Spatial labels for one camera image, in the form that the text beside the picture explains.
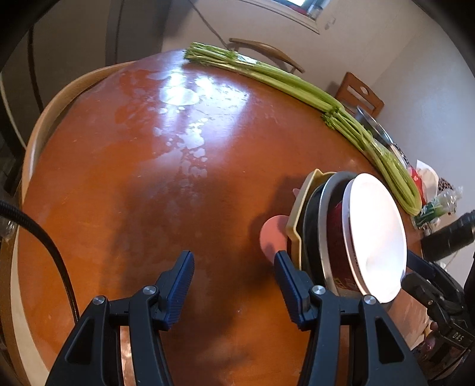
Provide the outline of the left hand red nails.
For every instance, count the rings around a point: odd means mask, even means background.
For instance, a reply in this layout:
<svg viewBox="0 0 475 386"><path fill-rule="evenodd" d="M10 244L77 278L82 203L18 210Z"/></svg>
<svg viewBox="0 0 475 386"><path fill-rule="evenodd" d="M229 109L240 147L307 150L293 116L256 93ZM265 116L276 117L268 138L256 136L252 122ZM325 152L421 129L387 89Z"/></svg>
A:
<svg viewBox="0 0 475 386"><path fill-rule="evenodd" d="M411 350L418 361L425 360L428 354L434 350L436 346L437 331L438 324L434 321L431 321L423 332L423 340Z"/></svg>

